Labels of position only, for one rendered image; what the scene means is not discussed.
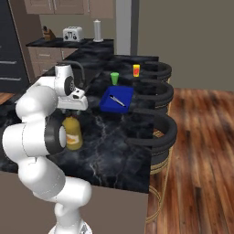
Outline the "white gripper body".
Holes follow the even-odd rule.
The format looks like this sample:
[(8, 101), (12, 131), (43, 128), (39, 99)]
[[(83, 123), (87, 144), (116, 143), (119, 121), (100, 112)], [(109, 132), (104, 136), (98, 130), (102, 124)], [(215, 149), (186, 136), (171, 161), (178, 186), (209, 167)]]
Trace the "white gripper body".
[(88, 109), (88, 101), (86, 97), (81, 99), (58, 99), (59, 109), (70, 109), (77, 111), (86, 111)]

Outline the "yellow juice bottle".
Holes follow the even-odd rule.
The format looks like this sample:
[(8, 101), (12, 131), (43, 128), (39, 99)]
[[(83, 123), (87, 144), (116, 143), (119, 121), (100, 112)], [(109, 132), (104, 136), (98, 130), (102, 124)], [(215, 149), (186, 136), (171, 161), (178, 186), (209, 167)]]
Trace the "yellow juice bottle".
[(62, 124), (66, 130), (67, 148), (71, 151), (79, 150), (83, 144), (80, 122), (77, 118), (69, 116)]

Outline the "black curved sink tap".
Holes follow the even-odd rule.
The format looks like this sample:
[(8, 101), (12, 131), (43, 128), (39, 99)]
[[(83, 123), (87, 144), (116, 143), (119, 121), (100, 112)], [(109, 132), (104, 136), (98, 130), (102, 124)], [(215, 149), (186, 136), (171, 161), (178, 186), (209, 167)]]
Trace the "black curved sink tap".
[(85, 71), (83, 66), (78, 62), (78, 61), (72, 61), (72, 60), (63, 60), (62, 61), (63, 65), (70, 65), (75, 69), (74, 71), (74, 76), (75, 76), (75, 81), (76, 85), (79, 88), (83, 88), (85, 86)]

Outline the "blue square tray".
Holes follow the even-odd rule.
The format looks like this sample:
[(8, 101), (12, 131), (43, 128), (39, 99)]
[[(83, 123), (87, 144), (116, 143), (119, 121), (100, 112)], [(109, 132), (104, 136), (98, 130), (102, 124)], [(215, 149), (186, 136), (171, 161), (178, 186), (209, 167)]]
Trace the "blue square tray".
[(127, 113), (132, 102), (133, 88), (126, 86), (110, 86), (100, 101), (102, 112)]

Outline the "beige base cupboards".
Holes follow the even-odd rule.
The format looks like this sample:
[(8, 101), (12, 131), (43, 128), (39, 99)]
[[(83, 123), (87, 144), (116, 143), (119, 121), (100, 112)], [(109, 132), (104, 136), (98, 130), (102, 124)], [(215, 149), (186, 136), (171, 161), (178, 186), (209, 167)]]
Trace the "beige base cupboards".
[(75, 52), (75, 48), (42, 48), (29, 47), (33, 80), (49, 71), (58, 61), (61, 61)]

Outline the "white toaster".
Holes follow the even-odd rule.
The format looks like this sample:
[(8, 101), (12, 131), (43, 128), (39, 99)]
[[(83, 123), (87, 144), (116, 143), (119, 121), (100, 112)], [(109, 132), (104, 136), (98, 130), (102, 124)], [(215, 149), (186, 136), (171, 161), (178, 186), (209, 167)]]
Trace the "white toaster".
[(63, 40), (68, 42), (80, 42), (84, 39), (81, 27), (66, 27), (63, 29)]

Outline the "brown knife block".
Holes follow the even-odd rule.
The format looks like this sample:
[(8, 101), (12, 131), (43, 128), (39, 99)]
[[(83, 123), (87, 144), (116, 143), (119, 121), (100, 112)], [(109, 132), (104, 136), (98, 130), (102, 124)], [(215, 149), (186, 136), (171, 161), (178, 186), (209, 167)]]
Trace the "brown knife block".
[(56, 38), (52, 30), (47, 28), (46, 26), (43, 26), (43, 34), (45, 40), (54, 40)]

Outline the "white paper towel roll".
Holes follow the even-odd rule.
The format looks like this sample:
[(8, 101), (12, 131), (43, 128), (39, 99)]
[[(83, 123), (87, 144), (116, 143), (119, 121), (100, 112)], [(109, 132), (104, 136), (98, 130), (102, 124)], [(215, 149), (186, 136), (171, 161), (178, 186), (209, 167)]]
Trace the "white paper towel roll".
[(103, 38), (101, 36), (101, 21), (96, 19), (93, 21), (94, 25), (94, 42), (102, 42)]

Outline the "black fridge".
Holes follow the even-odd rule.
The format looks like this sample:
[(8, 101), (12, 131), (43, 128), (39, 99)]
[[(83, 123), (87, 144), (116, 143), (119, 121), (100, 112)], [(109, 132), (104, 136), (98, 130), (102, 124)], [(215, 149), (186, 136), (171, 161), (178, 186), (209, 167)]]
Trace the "black fridge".
[(18, 93), (29, 80), (7, 0), (0, 0), (0, 92)]

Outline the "black round bar stool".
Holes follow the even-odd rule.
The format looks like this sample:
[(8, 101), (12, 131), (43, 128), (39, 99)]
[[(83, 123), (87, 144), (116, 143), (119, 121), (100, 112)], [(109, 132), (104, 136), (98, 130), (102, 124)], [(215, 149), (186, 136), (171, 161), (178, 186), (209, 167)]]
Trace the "black round bar stool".
[(133, 96), (138, 100), (153, 101), (156, 109), (162, 109), (174, 98), (174, 88), (160, 80), (154, 82), (139, 80), (133, 83)]
[(127, 138), (125, 142), (129, 145), (138, 145), (142, 147), (151, 147), (151, 167), (150, 175), (155, 175), (166, 169), (165, 181), (162, 194), (153, 187), (149, 186), (149, 192), (152, 193), (158, 201), (158, 208), (153, 215), (146, 218), (146, 223), (155, 220), (163, 206), (165, 198), (165, 189), (169, 175), (169, 167), (171, 163), (171, 151), (176, 142), (177, 125), (173, 118), (166, 113), (157, 110), (135, 109), (134, 113), (152, 115), (154, 117), (154, 133), (152, 139), (145, 138)]
[(164, 62), (145, 61), (141, 74), (152, 79), (168, 81), (172, 75), (172, 67)]

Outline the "beige wall cupboards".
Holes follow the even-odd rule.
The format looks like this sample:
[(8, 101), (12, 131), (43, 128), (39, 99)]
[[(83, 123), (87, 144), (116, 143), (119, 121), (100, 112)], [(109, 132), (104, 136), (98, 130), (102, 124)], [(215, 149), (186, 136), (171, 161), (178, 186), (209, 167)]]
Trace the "beige wall cupboards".
[(94, 19), (113, 18), (113, 0), (24, 0), (35, 15), (88, 15)]

